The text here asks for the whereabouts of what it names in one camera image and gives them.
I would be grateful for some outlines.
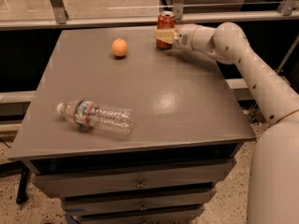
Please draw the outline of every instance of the bottle cap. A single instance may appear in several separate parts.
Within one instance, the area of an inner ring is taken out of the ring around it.
[[[56,110],[58,114],[62,114],[62,107],[63,107],[63,103],[60,103],[57,105]]]

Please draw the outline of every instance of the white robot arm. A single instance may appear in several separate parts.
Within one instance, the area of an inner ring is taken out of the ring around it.
[[[247,223],[298,223],[299,95],[254,52],[234,23],[179,25],[157,30],[156,38],[236,65],[270,124],[252,157]]]

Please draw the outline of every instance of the can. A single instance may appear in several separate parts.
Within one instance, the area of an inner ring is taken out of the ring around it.
[[[172,11],[163,11],[158,17],[158,29],[170,29],[175,28],[176,26],[176,17],[175,13]],[[163,42],[162,40],[157,39],[157,48],[159,49],[171,49],[172,44]]]

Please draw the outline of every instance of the plastic bottle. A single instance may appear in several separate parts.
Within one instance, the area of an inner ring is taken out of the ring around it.
[[[57,112],[67,120],[87,127],[122,134],[129,134],[133,129],[132,110],[127,108],[82,100],[58,104]]]

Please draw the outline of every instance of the table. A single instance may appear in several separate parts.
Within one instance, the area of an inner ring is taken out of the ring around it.
[[[10,150],[81,223],[197,217],[255,138],[217,64],[156,49],[154,29],[63,31]],[[123,59],[111,53],[116,38],[128,43]],[[133,109],[133,132],[81,129],[56,113],[81,99]]]

